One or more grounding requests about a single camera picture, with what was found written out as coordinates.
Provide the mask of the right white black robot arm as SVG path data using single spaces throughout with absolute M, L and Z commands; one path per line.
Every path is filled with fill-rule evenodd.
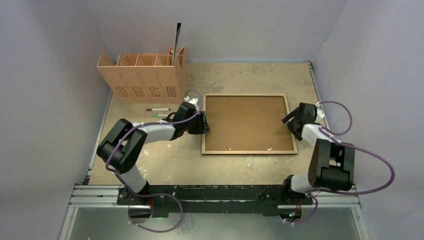
M 354 184 L 355 150 L 331 139 L 332 134 L 319 124 L 324 116 L 319 103 L 301 102 L 281 120 L 298 141 L 313 147 L 307 173 L 283 181 L 280 196 L 288 204 L 313 190 L 349 191 Z

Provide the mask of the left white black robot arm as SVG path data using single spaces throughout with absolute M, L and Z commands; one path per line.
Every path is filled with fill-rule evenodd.
M 184 133 L 202 135 L 209 131 L 206 113 L 197 104 L 185 101 L 177 111 L 157 122 L 134 124 L 125 118 L 119 119 L 98 145 L 96 155 L 130 190 L 130 199 L 142 205 L 151 195 L 148 181 L 136 167 L 143 146 L 173 141 Z

